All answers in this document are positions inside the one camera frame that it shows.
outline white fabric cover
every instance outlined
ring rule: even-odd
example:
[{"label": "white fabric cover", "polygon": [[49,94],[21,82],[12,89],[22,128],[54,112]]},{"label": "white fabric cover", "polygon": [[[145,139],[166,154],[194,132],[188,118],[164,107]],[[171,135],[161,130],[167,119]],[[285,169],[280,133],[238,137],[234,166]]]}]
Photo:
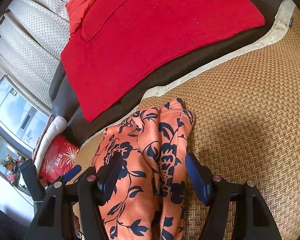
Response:
[{"label": "white fabric cover", "polygon": [[69,15],[65,7],[65,3],[62,0],[32,0],[37,4],[43,5],[53,13],[57,14],[67,22],[69,21]]},{"label": "white fabric cover", "polygon": [[8,8],[42,48],[60,60],[70,36],[69,22],[32,0],[13,0]]},{"label": "white fabric cover", "polygon": [[42,138],[40,143],[37,156],[34,160],[34,166],[37,168],[37,172],[39,173],[42,162],[46,155],[46,152],[52,142],[52,140],[60,133],[62,133],[67,127],[67,121],[62,116],[57,116],[52,123],[50,124],[47,132]]},{"label": "white fabric cover", "polygon": [[[52,107],[49,87],[59,59],[53,57],[31,39],[25,30],[17,26],[11,12],[5,14],[5,20],[0,25],[0,36],[0,68],[14,83],[13,78],[21,84],[27,84],[26,89],[32,91],[33,96],[25,94],[33,102],[39,99],[43,104],[38,103],[38,106],[48,111]],[[15,85],[24,92],[20,85]]]}]

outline rattan mat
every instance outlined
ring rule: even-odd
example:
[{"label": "rattan mat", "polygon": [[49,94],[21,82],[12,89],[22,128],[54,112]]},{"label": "rattan mat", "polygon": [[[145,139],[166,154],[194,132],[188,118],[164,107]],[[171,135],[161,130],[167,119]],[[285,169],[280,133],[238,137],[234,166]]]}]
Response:
[{"label": "rattan mat", "polygon": [[[140,108],[180,97],[196,115],[189,147],[214,174],[231,182],[252,179],[282,239],[300,235],[300,11],[285,37],[222,63]],[[84,145],[78,163],[90,165],[102,135]],[[197,239],[208,208],[186,188],[185,238]],[[225,239],[231,238],[231,204]]]}]

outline flower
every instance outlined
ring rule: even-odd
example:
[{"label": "flower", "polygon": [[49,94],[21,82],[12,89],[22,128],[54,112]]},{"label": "flower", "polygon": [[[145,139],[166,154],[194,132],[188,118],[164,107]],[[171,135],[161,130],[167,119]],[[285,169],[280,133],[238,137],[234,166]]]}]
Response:
[{"label": "flower", "polygon": [[12,163],[9,163],[9,164],[8,164],[7,170],[8,170],[8,171],[13,171],[13,164],[12,164]]},{"label": "flower", "polygon": [[133,124],[132,124],[132,119],[130,117],[124,119],[120,125],[123,125],[123,126],[127,126],[127,127],[132,127]]},{"label": "flower", "polygon": [[109,164],[114,152],[107,152],[106,156],[103,158],[104,165]]},{"label": "flower", "polygon": [[129,157],[131,151],[132,151],[132,146],[129,142],[123,142],[120,144],[119,152],[122,153],[122,157],[124,159]]},{"label": "flower", "polygon": [[53,160],[47,161],[46,173],[54,173],[54,161]]},{"label": "flower", "polygon": [[67,151],[67,152],[63,154],[64,157],[66,158],[66,164],[69,164],[69,163],[70,163],[71,165],[73,165],[75,159],[77,158],[79,149],[74,150],[74,149],[72,149],[71,147],[69,147],[66,151]]},{"label": "flower", "polygon": [[175,204],[181,204],[184,199],[186,189],[186,183],[172,183],[171,185],[171,202]]},{"label": "flower", "polygon": [[8,175],[7,175],[7,180],[8,180],[9,182],[14,183],[15,179],[16,179],[16,177],[15,177],[14,174],[8,174]]}]

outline red cushion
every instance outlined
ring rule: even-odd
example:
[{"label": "red cushion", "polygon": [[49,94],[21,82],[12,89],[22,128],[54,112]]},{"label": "red cushion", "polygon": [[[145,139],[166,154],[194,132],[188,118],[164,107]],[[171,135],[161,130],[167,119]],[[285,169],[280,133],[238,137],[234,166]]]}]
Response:
[{"label": "red cushion", "polygon": [[249,0],[96,0],[61,60],[92,121],[164,63],[264,24]]}]

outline curtain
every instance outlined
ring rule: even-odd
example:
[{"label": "curtain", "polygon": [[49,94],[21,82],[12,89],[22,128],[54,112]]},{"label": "curtain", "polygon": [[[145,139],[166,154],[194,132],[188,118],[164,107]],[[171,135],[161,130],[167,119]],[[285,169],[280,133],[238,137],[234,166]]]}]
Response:
[{"label": "curtain", "polygon": [[0,78],[50,113],[49,87],[69,39],[69,0],[13,0],[0,18]]}]

